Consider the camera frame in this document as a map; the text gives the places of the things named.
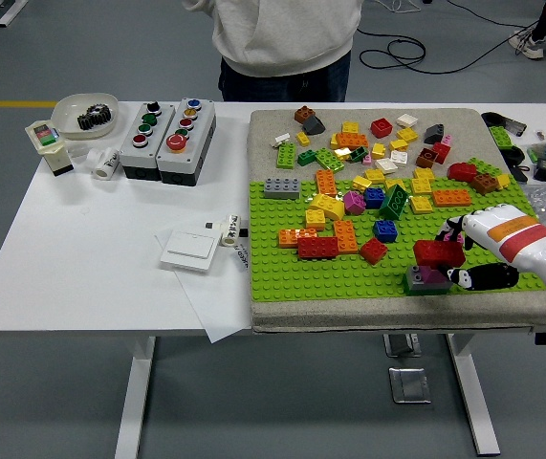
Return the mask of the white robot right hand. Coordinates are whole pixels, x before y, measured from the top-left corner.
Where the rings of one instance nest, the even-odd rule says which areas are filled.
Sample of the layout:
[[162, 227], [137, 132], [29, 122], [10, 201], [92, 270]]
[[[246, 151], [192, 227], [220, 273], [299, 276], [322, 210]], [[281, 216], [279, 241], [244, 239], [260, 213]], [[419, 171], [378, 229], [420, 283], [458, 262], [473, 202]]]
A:
[[535, 273], [546, 285], [546, 227], [509, 204], [449, 218], [436, 239], [457, 242], [466, 250], [477, 245], [496, 256], [495, 263], [468, 269], [442, 264], [437, 270], [468, 291], [511, 288], [521, 273]]

